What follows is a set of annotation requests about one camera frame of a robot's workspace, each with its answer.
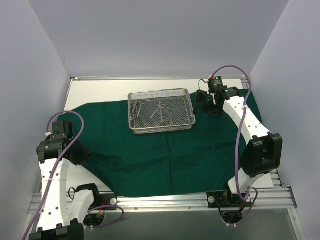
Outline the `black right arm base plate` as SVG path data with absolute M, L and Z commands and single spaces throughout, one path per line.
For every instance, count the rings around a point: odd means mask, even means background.
M 209 208 L 242 208 L 249 207 L 251 199 L 243 201 L 237 194 L 231 194 L 227 191 L 209 191 L 206 193 L 207 205 Z

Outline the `green surgical cloth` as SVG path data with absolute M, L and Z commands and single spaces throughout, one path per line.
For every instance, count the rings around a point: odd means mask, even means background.
M 221 191 L 235 175 L 238 128 L 199 111 L 189 130 L 134 134 L 127 101 L 88 103 L 61 115 L 91 151 L 83 166 L 122 197 Z

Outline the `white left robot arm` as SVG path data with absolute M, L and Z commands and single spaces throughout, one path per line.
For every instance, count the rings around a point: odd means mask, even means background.
M 30 240 L 82 240 L 88 210 L 100 206 L 101 196 L 94 183 L 80 185 L 67 205 L 67 173 L 70 164 L 81 164 L 90 151 L 66 133 L 53 134 L 37 148 L 42 176 L 42 195 L 36 232 Z

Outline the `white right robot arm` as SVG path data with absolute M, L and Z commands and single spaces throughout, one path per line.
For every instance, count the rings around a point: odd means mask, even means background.
M 227 114 L 237 126 L 235 144 L 235 176 L 226 184 L 222 193 L 223 203 L 234 206 L 240 195 L 247 193 L 253 184 L 264 175 L 280 166 L 283 138 L 272 133 L 258 120 L 236 87 L 216 88 L 213 91 L 198 90 L 195 106 L 213 118 Z

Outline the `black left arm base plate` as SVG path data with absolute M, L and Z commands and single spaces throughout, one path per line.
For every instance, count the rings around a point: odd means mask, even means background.
M 98 200 L 89 207 L 89 210 L 95 208 L 106 211 L 116 210 L 117 203 L 118 196 L 114 192 L 102 192 Z

